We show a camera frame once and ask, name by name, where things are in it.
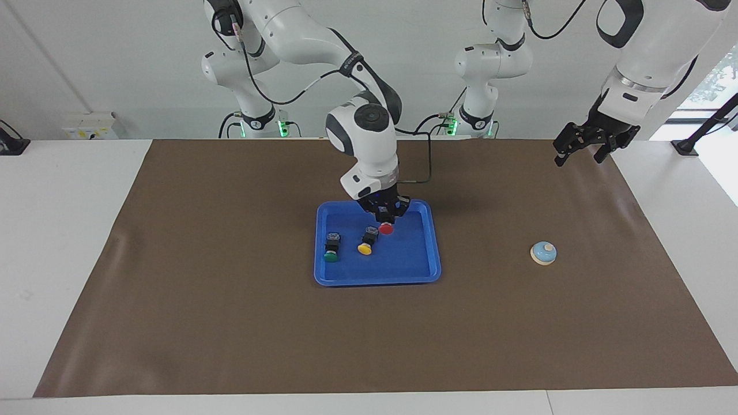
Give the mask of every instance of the electrical box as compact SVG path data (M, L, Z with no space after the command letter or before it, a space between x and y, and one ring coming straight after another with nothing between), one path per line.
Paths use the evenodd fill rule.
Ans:
M111 112L67 114L62 130L70 140L118 140L123 127Z

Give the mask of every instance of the red cap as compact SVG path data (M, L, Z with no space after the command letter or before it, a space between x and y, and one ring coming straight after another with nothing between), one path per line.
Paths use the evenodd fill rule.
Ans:
M394 231L395 231L395 227L392 226L391 223L385 222L385 223L383 223L382 225L379 226L379 232L382 235L392 235L392 232L394 232Z

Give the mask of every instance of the brown table mat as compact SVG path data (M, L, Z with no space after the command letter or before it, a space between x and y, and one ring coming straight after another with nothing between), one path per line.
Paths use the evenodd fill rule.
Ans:
M425 144L401 143L402 176ZM548 141L435 144L443 275L313 279L326 142L155 141L36 397L736 385L617 167ZM528 253L559 249L550 267Z

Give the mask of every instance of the white table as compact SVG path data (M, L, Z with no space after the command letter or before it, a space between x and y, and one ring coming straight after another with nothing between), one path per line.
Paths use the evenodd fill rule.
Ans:
M0 158L0 414L738 414L738 387L29 399L150 144L38 141ZM615 160L738 366L738 207L668 143Z

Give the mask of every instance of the light blue round object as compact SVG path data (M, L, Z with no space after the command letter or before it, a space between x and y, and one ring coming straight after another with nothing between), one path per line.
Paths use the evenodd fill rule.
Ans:
M551 265L556 260L556 247L546 241L538 242L531 248L531 257L541 265Z

